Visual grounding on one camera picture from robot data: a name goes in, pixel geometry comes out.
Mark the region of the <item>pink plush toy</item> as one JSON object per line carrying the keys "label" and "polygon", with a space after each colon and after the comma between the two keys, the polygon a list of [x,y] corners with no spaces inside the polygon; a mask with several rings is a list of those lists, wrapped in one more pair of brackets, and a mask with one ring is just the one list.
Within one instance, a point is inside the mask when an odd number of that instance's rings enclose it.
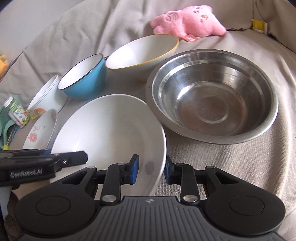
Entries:
{"label": "pink plush toy", "polygon": [[224,36],[226,28],[218,21],[208,5],[188,6],[168,11],[150,21],[154,34],[174,35],[180,40],[185,36]]}

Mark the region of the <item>floral white plate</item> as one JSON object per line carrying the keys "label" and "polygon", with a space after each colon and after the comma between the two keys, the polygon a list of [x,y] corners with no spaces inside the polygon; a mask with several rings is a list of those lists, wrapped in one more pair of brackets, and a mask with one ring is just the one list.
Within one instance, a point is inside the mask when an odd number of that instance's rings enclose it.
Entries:
{"label": "floral white plate", "polygon": [[23,149],[46,149],[57,122],[57,111],[49,109],[42,114],[31,128]]}

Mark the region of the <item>yellow tag clip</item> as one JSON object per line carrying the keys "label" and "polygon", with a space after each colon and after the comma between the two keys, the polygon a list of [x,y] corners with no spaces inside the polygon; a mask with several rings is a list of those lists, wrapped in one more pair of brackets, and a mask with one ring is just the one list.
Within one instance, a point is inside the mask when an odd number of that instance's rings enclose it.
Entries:
{"label": "yellow tag clip", "polygon": [[251,19],[251,23],[252,30],[267,35],[268,23],[257,19]]}

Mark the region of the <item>yellow-rimmed white bowl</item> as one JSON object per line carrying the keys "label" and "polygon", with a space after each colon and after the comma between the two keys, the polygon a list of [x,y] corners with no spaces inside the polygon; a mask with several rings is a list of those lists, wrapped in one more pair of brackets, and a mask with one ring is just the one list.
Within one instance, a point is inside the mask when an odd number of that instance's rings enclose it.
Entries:
{"label": "yellow-rimmed white bowl", "polygon": [[157,65],[175,54],[178,45],[179,39],[173,35],[142,37],[114,51],[106,66],[114,73],[146,82]]}

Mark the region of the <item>large white ceramic bowl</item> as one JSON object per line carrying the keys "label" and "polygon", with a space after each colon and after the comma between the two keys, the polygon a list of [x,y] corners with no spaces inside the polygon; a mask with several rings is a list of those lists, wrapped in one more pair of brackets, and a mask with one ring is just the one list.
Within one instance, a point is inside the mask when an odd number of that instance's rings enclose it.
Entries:
{"label": "large white ceramic bowl", "polygon": [[88,102],[62,126],[52,153],[77,151],[88,155],[87,163],[62,169],[51,183],[88,166],[106,170],[111,164],[127,163],[137,154],[136,183],[123,185],[121,193],[152,196],[164,170],[167,142],[162,124],[144,101],[111,94]]}

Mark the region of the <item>stainless steel bowl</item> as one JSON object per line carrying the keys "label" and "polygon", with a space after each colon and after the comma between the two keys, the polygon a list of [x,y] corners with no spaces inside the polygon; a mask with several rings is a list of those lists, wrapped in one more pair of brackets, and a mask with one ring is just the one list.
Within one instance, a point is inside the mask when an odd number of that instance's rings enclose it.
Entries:
{"label": "stainless steel bowl", "polygon": [[146,99],[167,128],[211,144],[253,140],[278,114],[268,76],[250,60],[215,49],[185,51],[163,61],[148,78]]}

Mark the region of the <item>green towel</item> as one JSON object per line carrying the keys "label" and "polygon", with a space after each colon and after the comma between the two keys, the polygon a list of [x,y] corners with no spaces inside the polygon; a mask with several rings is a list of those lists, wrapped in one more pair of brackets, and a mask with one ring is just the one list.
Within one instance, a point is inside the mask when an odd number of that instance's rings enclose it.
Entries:
{"label": "green towel", "polygon": [[[20,103],[21,101],[15,95],[12,97],[16,98]],[[8,111],[1,106],[1,151],[9,149],[9,145],[14,138],[16,131],[20,128],[9,116]]]}

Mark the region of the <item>blue enamel bowl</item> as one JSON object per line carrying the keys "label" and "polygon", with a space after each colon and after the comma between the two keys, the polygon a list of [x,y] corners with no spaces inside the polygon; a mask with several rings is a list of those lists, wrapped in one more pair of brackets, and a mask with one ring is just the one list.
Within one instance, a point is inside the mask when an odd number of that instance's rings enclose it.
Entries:
{"label": "blue enamel bowl", "polygon": [[58,89],[71,99],[90,100],[104,89],[106,74],[103,55],[94,54],[73,66],[61,78]]}

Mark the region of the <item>vitamin gummy bottle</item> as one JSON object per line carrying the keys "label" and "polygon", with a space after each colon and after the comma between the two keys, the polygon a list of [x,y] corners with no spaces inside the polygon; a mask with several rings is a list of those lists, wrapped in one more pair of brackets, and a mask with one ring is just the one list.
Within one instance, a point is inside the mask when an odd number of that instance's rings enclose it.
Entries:
{"label": "vitamin gummy bottle", "polygon": [[4,107],[8,111],[11,119],[20,127],[23,128],[29,121],[30,117],[23,108],[22,104],[14,97],[9,96],[4,102]]}

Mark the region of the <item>white paper cup bowl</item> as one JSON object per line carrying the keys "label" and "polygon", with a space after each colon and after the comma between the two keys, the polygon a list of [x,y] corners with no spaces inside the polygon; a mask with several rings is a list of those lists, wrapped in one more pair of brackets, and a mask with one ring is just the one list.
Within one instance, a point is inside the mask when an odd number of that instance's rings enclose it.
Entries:
{"label": "white paper cup bowl", "polygon": [[34,96],[30,102],[27,112],[31,116],[40,116],[49,109],[59,112],[67,101],[67,96],[58,89],[60,77],[54,75]]}

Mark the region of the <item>yellow duck plush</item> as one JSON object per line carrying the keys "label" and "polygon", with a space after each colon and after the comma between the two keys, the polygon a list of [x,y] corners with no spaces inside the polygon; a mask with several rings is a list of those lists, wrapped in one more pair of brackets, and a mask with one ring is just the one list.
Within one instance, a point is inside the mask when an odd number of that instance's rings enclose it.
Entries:
{"label": "yellow duck plush", "polygon": [[0,76],[2,77],[8,68],[9,62],[4,54],[0,54]]}

